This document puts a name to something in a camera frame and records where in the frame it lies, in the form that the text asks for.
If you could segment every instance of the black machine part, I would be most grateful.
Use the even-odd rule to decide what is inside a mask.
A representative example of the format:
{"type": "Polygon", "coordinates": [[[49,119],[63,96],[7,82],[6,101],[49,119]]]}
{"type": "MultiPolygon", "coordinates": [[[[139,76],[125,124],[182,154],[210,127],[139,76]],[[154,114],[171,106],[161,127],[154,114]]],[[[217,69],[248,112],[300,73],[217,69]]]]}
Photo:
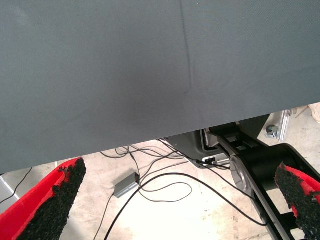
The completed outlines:
{"type": "Polygon", "coordinates": [[[275,240],[294,240],[291,230],[298,228],[294,214],[280,214],[267,191],[277,188],[274,177],[281,163],[320,182],[319,173],[292,146],[268,146],[244,133],[239,122],[210,128],[208,133],[214,136],[211,148],[206,145],[208,139],[204,138],[205,131],[208,130],[168,137],[166,140],[182,152],[182,149],[189,149],[184,153],[193,158],[190,161],[198,168],[202,166],[197,163],[197,158],[202,160],[209,155],[224,154],[230,159],[230,170],[236,186],[255,199],[252,203],[261,220],[268,223],[266,228],[271,237],[275,240]]]}

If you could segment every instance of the small gray box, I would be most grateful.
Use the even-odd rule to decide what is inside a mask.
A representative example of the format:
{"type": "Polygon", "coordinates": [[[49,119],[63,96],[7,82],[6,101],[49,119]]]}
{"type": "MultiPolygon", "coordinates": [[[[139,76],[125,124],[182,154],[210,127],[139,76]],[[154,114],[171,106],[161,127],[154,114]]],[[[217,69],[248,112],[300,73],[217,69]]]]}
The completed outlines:
{"type": "Polygon", "coordinates": [[[119,182],[114,187],[114,196],[120,198],[122,195],[129,192],[131,189],[139,185],[139,174],[136,172],[119,182]]]}

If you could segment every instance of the gray fabric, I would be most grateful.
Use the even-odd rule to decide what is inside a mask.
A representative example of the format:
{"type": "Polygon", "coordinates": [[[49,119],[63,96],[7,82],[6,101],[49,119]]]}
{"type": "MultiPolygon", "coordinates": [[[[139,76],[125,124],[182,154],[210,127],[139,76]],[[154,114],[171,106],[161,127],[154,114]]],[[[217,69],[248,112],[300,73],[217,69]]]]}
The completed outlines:
{"type": "Polygon", "coordinates": [[[2,1],[0,172],[320,101],[318,1],[2,1]]]}

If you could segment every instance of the electrical wire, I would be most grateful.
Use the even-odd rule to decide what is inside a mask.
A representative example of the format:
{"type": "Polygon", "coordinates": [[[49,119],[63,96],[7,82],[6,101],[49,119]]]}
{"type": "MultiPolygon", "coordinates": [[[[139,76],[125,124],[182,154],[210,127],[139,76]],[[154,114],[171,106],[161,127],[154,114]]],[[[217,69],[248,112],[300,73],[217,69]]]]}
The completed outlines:
{"type": "MultiPolygon", "coordinates": [[[[130,146],[136,149],[136,150],[134,150],[134,151],[130,151],[131,153],[142,152],[142,153],[147,154],[147,155],[150,155],[150,156],[152,156],[152,157],[163,157],[163,158],[168,158],[168,159],[182,159],[182,158],[181,158],[181,155],[171,156],[172,154],[175,154],[176,152],[171,152],[171,153],[169,153],[169,154],[167,154],[167,155],[162,155],[162,154],[160,154],[160,153],[158,153],[158,152],[156,152],[156,151],[154,151],[154,150],[152,150],[152,149],[149,149],[149,148],[141,148],[141,149],[139,149],[139,148],[136,148],[136,147],[134,147],[134,146],[132,146],[132,145],[130,145],[130,146]],[[152,154],[147,153],[147,152],[145,152],[145,151],[155,152],[155,153],[157,153],[158,155],[152,155],[152,154]]],[[[126,150],[126,152],[118,152],[118,150],[117,150],[116,148],[114,149],[115,152],[116,152],[116,154],[119,155],[119,156],[110,156],[110,155],[105,154],[105,153],[102,152],[102,151],[101,151],[100,153],[101,153],[103,156],[107,157],[107,158],[111,158],[111,159],[121,159],[121,158],[124,158],[124,157],[128,154],[127,148],[125,148],[125,147],[123,147],[123,148],[126,150]]]]}
{"type": "MultiPolygon", "coordinates": [[[[133,154],[129,151],[129,146],[127,146],[127,147],[128,147],[128,148],[125,148],[125,147],[124,147],[124,149],[127,150],[127,152],[130,154],[130,157],[131,157],[132,160],[135,162],[135,165],[136,165],[136,168],[137,168],[137,171],[138,171],[138,174],[139,174],[139,186],[141,187],[140,168],[139,168],[139,166],[138,166],[137,160],[135,159],[135,157],[133,156],[133,154]]],[[[179,198],[179,199],[177,199],[177,200],[153,200],[153,199],[150,199],[150,198],[146,197],[145,195],[143,195],[143,194],[141,193],[141,191],[139,191],[139,194],[140,194],[143,198],[145,198],[146,200],[148,200],[148,201],[150,201],[150,202],[153,202],[153,203],[176,203],[176,202],[179,202],[179,201],[187,198],[187,197],[192,193],[192,190],[193,190],[193,189],[192,189],[192,187],[191,187],[189,184],[187,184],[187,183],[185,183],[185,182],[174,182],[174,183],[171,183],[171,184],[169,184],[169,185],[166,185],[166,186],[164,186],[164,187],[161,187],[161,188],[155,189],[155,190],[144,190],[143,188],[141,188],[141,190],[143,190],[143,191],[145,191],[145,192],[157,192],[157,191],[161,191],[161,190],[163,190],[163,189],[169,188],[170,186],[177,185],[177,184],[184,184],[184,185],[187,185],[187,186],[190,188],[190,192],[189,192],[186,196],[184,196],[184,197],[182,197],[182,198],[179,198]]]]}
{"type": "Polygon", "coordinates": [[[162,170],[165,170],[165,169],[168,169],[168,168],[172,168],[172,167],[175,167],[175,166],[179,166],[179,165],[182,165],[182,164],[187,164],[187,163],[189,163],[189,162],[188,162],[188,161],[179,162],[179,163],[176,163],[176,164],[172,164],[172,165],[170,165],[170,166],[166,166],[166,167],[161,168],[161,169],[159,169],[159,170],[150,172],[149,174],[147,174],[146,176],[143,177],[143,179],[141,180],[141,182],[143,183],[144,180],[145,180],[149,175],[151,175],[151,174],[155,174],[155,173],[160,172],[160,171],[162,171],[162,170]]]}
{"type": "Polygon", "coordinates": [[[198,178],[185,174],[185,173],[180,173],[180,172],[169,172],[169,173],[163,173],[160,175],[157,175],[155,177],[153,177],[152,179],[148,180],[146,183],[142,184],[132,195],[131,197],[128,199],[128,201],[124,204],[124,206],[121,208],[121,210],[119,211],[119,213],[116,215],[116,217],[114,218],[110,228],[108,229],[107,234],[105,235],[104,240],[107,240],[116,221],[118,220],[119,216],[121,215],[121,213],[123,212],[123,210],[126,208],[126,206],[129,204],[129,202],[132,200],[132,198],[146,185],[148,185],[149,183],[151,183],[152,181],[164,177],[164,176],[184,176],[190,179],[193,179],[194,181],[204,185],[205,187],[207,187],[208,189],[210,189],[211,191],[213,191],[215,194],[217,194],[220,198],[222,198],[224,201],[226,201],[230,206],[232,206],[234,209],[236,209],[240,214],[242,214],[244,217],[246,217],[247,219],[249,219],[250,221],[252,221],[253,223],[259,225],[259,226],[267,226],[268,223],[261,223],[258,222],[257,220],[253,219],[252,217],[250,217],[249,215],[247,215],[246,213],[244,213],[241,209],[239,209],[236,205],[234,205],[231,201],[229,201],[228,199],[226,199],[221,193],[219,193],[217,190],[215,190],[214,188],[212,188],[211,186],[209,186],[208,184],[206,184],[205,182],[199,180],[198,178]]]}
{"type": "Polygon", "coordinates": [[[2,204],[4,201],[7,201],[8,199],[10,199],[10,198],[12,198],[15,194],[16,194],[16,191],[17,191],[17,189],[18,189],[18,187],[20,186],[20,184],[22,184],[23,183],[23,181],[26,179],[26,177],[28,176],[28,174],[31,172],[31,170],[32,170],[32,167],[30,168],[30,170],[24,175],[24,178],[19,182],[19,184],[15,187],[15,189],[14,189],[14,191],[13,191],[13,193],[12,193],[12,195],[11,196],[9,196],[9,197],[7,197],[6,199],[4,199],[4,200],[2,200],[2,201],[0,201],[0,204],[2,204]]]}
{"type": "MultiPolygon", "coordinates": [[[[198,160],[198,159],[195,159],[195,158],[191,158],[189,157],[188,155],[184,154],[183,152],[181,151],[178,151],[176,148],[174,148],[173,146],[167,144],[163,139],[158,139],[158,141],[160,143],[162,143],[163,145],[165,145],[167,148],[169,148],[170,150],[172,151],[177,151],[178,154],[180,154],[181,156],[185,157],[186,159],[189,159],[189,160],[192,160],[192,161],[195,161],[196,163],[198,164],[203,164],[202,161],[198,160]]],[[[228,166],[224,166],[224,165],[219,165],[219,164],[214,164],[214,163],[205,163],[206,165],[210,165],[210,166],[213,166],[213,167],[216,167],[217,169],[220,169],[220,170],[230,170],[230,167],[228,166]]]]}
{"type": "MultiPolygon", "coordinates": [[[[168,153],[167,155],[162,155],[162,154],[160,154],[159,152],[157,152],[157,151],[155,151],[155,150],[152,150],[152,149],[149,149],[149,148],[141,148],[141,149],[139,149],[139,148],[137,148],[137,147],[135,147],[135,146],[133,146],[133,145],[130,145],[130,147],[132,147],[132,148],[136,149],[137,151],[140,151],[140,152],[142,152],[142,153],[144,153],[144,154],[147,154],[147,155],[149,155],[149,156],[152,156],[152,157],[170,158],[170,157],[167,157],[169,154],[171,155],[171,154],[173,154],[173,153],[177,153],[177,151],[173,151],[173,153],[170,152],[170,153],[168,153]],[[153,155],[153,154],[150,154],[150,153],[145,152],[145,151],[150,151],[150,152],[153,152],[153,153],[155,153],[155,154],[157,154],[157,155],[153,155]]],[[[182,158],[180,157],[180,155],[173,156],[172,158],[182,159],[182,158]]]]}
{"type": "Polygon", "coordinates": [[[211,171],[212,173],[214,173],[215,175],[217,175],[218,177],[220,177],[223,181],[225,181],[227,184],[229,184],[232,188],[234,188],[235,190],[239,191],[240,193],[242,193],[243,195],[247,196],[248,198],[252,199],[253,201],[256,201],[256,199],[252,196],[250,196],[249,194],[245,193],[244,191],[240,190],[239,188],[237,188],[235,185],[233,185],[231,182],[229,182],[228,180],[226,180],[223,176],[221,176],[219,173],[217,173],[216,171],[212,170],[210,167],[204,166],[206,169],[208,169],[209,171],[211,171]]]}
{"type": "Polygon", "coordinates": [[[107,212],[108,205],[109,205],[110,200],[111,200],[111,198],[113,197],[113,195],[114,195],[114,194],[112,194],[112,195],[109,197],[109,200],[108,200],[108,202],[106,203],[106,206],[105,206],[105,209],[104,209],[104,212],[103,212],[103,216],[102,216],[102,219],[101,219],[99,228],[98,228],[98,230],[96,231],[96,234],[95,234],[93,240],[96,240],[96,237],[97,237],[97,235],[98,235],[98,233],[99,233],[99,231],[100,231],[100,229],[101,229],[102,223],[104,222],[104,219],[105,219],[105,215],[106,215],[106,212],[107,212]]]}

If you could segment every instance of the concrete floor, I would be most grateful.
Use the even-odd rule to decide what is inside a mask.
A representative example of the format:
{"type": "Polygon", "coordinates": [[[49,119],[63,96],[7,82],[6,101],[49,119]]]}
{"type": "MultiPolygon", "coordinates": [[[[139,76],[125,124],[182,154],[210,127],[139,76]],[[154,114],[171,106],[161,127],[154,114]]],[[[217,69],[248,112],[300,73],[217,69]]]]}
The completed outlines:
{"type": "MultiPolygon", "coordinates": [[[[278,123],[280,115],[274,113],[270,116],[266,126],[278,123]]],[[[290,118],[286,143],[294,146],[307,161],[320,171],[320,125],[311,116],[311,110],[306,110],[301,116],[290,118]]],[[[268,139],[262,130],[259,139],[268,145],[279,142],[276,139],[268,139]]],[[[155,151],[165,153],[167,151],[161,143],[148,141],[136,144],[137,147],[152,146],[155,151]]],[[[105,152],[115,155],[114,150],[105,152]]],[[[143,153],[134,153],[135,158],[143,174],[144,168],[155,158],[143,153]]],[[[120,159],[111,159],[94,153],[83,156],[87,173],[79,189],[74,205],[70,211],[70,218],[61,235],[61,240],[87,240],[93,239],[101,221],[105,205],[109,196],[113,193],[116,183],[136,171],[136,165],[130,156],[120,159]]],[[[152,168],[157,170],[174,163],[185,160],[164,159],[152,168]]],[[[30,188],[35,186],[42,178],[55,168],[55,163],[35,166],[25,181],[20,185],[17,195],[23,196],[30,188]]],[[[3,179],[14,189],[29,169],[22,169],[4,174],[3,179]]],[[[227,180],[233,183],[228,171],[217,170],[227,180]]],[[[190,174],[208,183],[225,197],[239,206],[244,212],[259,220],[251,202],[241,193],[235,191],[225,184],[216,175],[208,170],[195,168],[191,163],[179,165],[166,169],[161,173],[181,172],[190,174]]],[[[110,240],[162,240],[162,239],[184,239],[184,240],[269,240],[271,239],[264,227],[258,226],[239,214],[235,209],[225,203],[206,187],[182,176],[165,176],[150,183],[146,189],[156,189],[172,182],[186,182],[192,188],[192,194],[186,199],[176,202],[149,202],[136,195],[115,224],[110,240]]],[[[188,194],[189,188],[185,185],[173,185],[169,189],[160,192],[145,193],[154,200],[175,200],[188,194]]],[[[271,198],[276,202],[280,212],[288,212],[287,204],[280,191],[269,192],[271,198]]],[[[106,217],[97,239],[104,239],[105,234],[130,194],[117,199],[113,197],[110,201],[106,217]]],[[[303,234],[297,230],[299,238],[303,234]]]]}

